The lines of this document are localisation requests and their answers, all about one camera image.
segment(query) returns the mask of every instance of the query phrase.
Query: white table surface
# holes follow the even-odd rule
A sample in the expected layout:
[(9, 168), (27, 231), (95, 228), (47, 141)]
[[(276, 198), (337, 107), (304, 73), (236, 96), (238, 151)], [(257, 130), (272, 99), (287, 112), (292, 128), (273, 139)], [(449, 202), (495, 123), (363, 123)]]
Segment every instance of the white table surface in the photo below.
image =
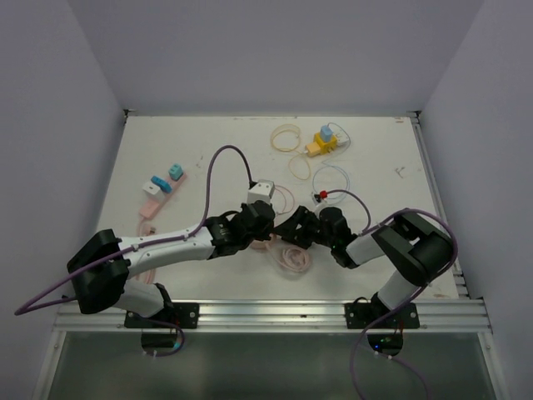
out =
[[(173, 163), (183, 166), (187, 180), (152, 223), (158, 233), (197, 223), (204, 208), (207, 165), (212, 154), (225, 144), (235, 144), (247, 155), (255, 180), (264, 178), (285, 186), (292, 190), (298, 204), (312, 208), (311, 180), (300, 181), (291, 175), (287, 167), (290, 156), (271, 148), (270, 135), (283, 123), (296, 124), (302, 132), (303, 149), (328, 122), (340, 124), (351, 136), (351, 147), (334, 163), (349, 173), (351, 190), (370, 208), (372, 223), (405, 207), (435, 212), (409, 118), (130, 117), (98, 229), (113, 228), (117, 236), (136, 236), (138, 210), (146, 201), (143, 183), (152, 175), (166, 176)], [(288, 146), (295, 141), (287, 134), (279, 143)], [(326, 158), (309, 159), (313, 172)], [(301, 160), (296, 160), (294, 167), (305, 175)], [(321, 172), (317, 182), (323, 189), (345, 186), (342, 175), (331, 169)], [(246, 196), (247, 175), (242, 160), (233, 151), (226, 151), (215, 164), (209, 215), (239, 209)], [(275, 195), (273, 204), (279, 209), (281, 197)], [(364, 227), (365, 213), (355, 201), (347, 198), (339, 207), (352, 231)], [(336, 264), (325, 247), (314, 245), (309, 252), (312, 265), (304, 274), (282, 270), (268, 253), (248, 248), (232, 257), (158, 268), (156, 282), (164, 284), (173, 298), (355, 299), (370, 297), (394, 271), (385, 257), (350, 270)], [(451, 271), (436, 279), (421, 298), (458, 298)]]

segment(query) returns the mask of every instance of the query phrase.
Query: glass panel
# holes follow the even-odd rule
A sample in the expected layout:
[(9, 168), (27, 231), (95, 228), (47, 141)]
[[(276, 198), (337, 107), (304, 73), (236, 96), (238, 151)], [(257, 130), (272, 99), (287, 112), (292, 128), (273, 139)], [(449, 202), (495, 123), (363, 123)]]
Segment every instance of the glass panel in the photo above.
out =
[[(356, 398), (348, 358), (355, 334), (187, 332), (182, 352), (142, 355), (135, 332), (72, 332), (50, 399)], [(495, 399), (475, 334), (406, 334), (400, 357), (426, 378), (433, 399)], [(357, 354), (370, 399), (425, 399), (421, 382), (397, 363)]]

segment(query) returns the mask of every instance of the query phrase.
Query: yellow toy block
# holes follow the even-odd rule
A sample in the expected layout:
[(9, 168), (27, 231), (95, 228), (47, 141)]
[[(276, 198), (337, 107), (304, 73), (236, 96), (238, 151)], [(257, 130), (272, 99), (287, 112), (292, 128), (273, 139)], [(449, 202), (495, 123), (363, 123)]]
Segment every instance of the yellow toy block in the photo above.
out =
[(311, 142), (306, 145), (307, 150), (307, 156), (308, 157), (315, 157), (318, 154), (320, 154), (320, 146), (318, 146), (317, 142)]
[(335, 135), (331, 137), (329, 142), (324, 142), (320, 137), (320, 133), (315, 133), (315, 143), (318, 144), (320, 148), (320, 154), (326, 154), (332, 152), (336, 149), (336, 137)]

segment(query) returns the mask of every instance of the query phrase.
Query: white cube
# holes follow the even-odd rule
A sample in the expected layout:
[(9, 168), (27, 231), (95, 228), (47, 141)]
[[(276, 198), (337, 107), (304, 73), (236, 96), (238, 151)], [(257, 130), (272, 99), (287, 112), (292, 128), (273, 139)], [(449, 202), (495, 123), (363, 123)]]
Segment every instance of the white cube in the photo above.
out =
[(257, 200), (262, 200), (266, 204), (270, 204), (272, 195), (274, 194), (274, 182), (259, 179), (256, 186), (248, 190), (247, 203), (252, 204)]
[(142, 186), (142, 190), (144, 190), (144, 193), (146, 193), (150, 199), (155, 200), (156, 202), (161, 203), (165, 200), (165, 193), (160, 187), (158, 187), (158, 185), (152, 183), (152, 181), (146, 182)]

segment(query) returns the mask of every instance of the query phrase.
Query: white wall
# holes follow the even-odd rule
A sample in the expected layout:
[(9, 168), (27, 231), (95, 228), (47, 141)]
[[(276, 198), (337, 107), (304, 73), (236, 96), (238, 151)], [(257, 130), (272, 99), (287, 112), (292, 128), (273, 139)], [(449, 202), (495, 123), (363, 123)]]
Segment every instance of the white wall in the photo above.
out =
[(0, 388), (26, 399), (55, 309), (13, 311), (91, 234), (122, 111), (64, 0), (2, 2), (0, 38)]
[(531, 398), (533, 2), (486, 0), (422, 113), (466, 282), (514, 398)]
[(69, 0), (144, 114), (419, 110), (482, 0)]

